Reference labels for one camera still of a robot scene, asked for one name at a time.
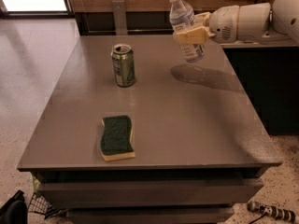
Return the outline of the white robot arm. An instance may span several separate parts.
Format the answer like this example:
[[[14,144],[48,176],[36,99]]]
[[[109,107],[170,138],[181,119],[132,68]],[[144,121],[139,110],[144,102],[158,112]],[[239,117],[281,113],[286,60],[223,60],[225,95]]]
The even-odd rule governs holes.
[[[274,0],[273,4],[221,7],[195,16],[195,25],[174,32],[179,44],[202,45],[236,41],[259,44],[299,44],[299,0]]]

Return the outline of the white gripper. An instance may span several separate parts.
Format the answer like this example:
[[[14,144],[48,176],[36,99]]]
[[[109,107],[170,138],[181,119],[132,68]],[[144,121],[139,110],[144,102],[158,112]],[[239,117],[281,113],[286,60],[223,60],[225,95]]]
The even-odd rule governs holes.
[[[179,44],[205,44],[210,38],[220,44],[234,43],[237,40],[237,22],[240,6],[221,7],[214,11],[194,16],[200,25],[186,31],[174,32],[173,37]]]

